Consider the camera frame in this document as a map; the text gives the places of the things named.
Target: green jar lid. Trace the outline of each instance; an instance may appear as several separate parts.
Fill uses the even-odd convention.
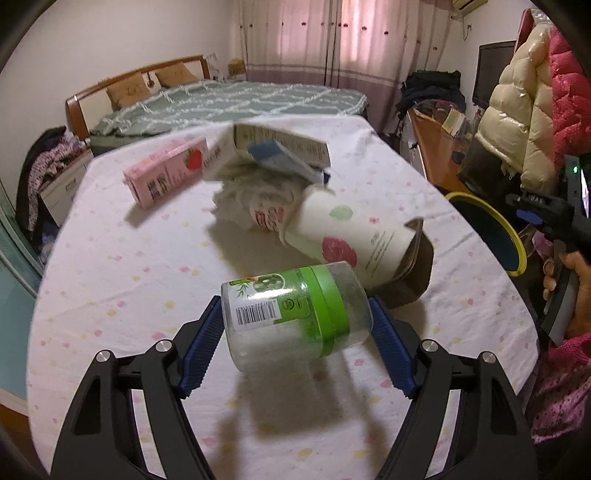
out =
[[[321,356],[330,355],[335,341],[348,336],[350,332],[349,317],[343,298],[330,270],[324,265],[303,267],[299,271],[307,284],[312,308],[316,314],[322,339]]]

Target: blue gripper pad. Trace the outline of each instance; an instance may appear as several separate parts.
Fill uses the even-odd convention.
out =
[[[183,358],[183,379],[179,388],[185,395],[189,395],[192,390],[201,386],[209,362],[222,336],[223,328],[222,302],[218,300]]]
[[[374,317],[374,328],[371,334],[392,380],[392,385],[402,390],[406,397],[411,398],[418,389],[413,378],[412,358],[390,323],[388,313],[382,309],[378,301],[369,299],[369,307]]]

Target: pink jacket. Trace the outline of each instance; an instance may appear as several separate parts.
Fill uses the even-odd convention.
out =
[[[591,82],[557,29],[551,32],[552,123],[554,164],[564,164],[563,155],[591,152]]]

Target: person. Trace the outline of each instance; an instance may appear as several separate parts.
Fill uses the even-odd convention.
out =
[[[591,265],[581,252],[560,255],[560,260],[566,268],[574,270],[579,276],[579,293],[574,307],[574,315],[565,333],[565,338],[574,338],[585,333],[591,333]],[[548,300],[550,293],[556,288],[554,272],[556,264],[552,258],[544,263],[544,300]]]
[[[556,288],[556,265],[544,263],[544,298]],[[525,410],[540,479],[591,478],[591,266],[580,252],[561,255],[579,276],[574,315],[565,340],[541,354],[540,369]]]

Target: pillow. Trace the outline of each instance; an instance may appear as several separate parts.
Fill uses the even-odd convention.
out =
[[[129,96],[123,97],[121,100],[119,100],[119,102],[117,103],[117,106],[119,107],[119,109],[127,108],[127,107],[133,105],[134,103],[141,102],[142,100],[146,100],[146,98],[147,97],[144,94],[129,95]]]
[[[175,63],[170,67],[157,71],[156,78],[163,88],[177,87],[198,81],[198,78],[183,63]]]
[[[107,87],[107,95],[111,99],[113,110],[119,110],[132,103],[146,100],[150,95],[149,88],[144,82],[142,74],[136,73]]]

